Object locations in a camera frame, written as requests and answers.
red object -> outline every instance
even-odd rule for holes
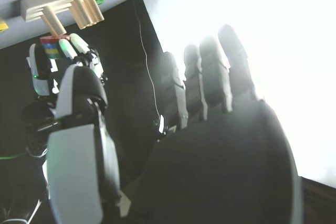
[[[42,44],[54,44],[54,43],[57,43],[60,39],[70,40],[70,36],[69,35],[45,36],[45,37],[41,37],[40,41]]]

green wire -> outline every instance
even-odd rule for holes
[[[10,157],[0,157],[0,160],[8,160],[8,159],[15,159],[17,157],[21,157],[23,155],[25,155],[27,152],[23,152],[21,154],[15,155],[15,156],[10,156]]]

bright white wall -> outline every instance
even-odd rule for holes
[[[336,187],[335,0],[144,0],[164,51],[236,30],[301,176]]]

black backdrop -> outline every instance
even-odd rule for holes
[[[156,141],[153,90],[146,72],[134,6],[142,25],[143,42],[160,108],[156,66],[162,49],[142,0],[128,0],[114,7],[104,13],[105,21],[84,30],[79,30],[76,24],[66,27],[67,34],[78,33],[98,49],[109,78],[105,85],[109,101],[106,120],[118,151],[122,186],[141,173]],[[0,156],[21,153],[26,147],[25,126],[20,113],[33,101],[33,87],[25,58],[29,46],[38,42],[39,37],[0,50]],[[41,181],[38,162],[29,156],[0,161],[0,202],[3,207],[8,207],[18,189],[22,191],[22,201],[27,198],[37,200],[33,191],[39,190]],[[28,187],[31,187],[31,193],[25,195]],[[39,223],[38,219],[42,217],[36,218],[33,224]]]

black cloth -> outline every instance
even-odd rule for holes
[[[263,101],[159,141],[127,223],[289,223],[292,153]]]

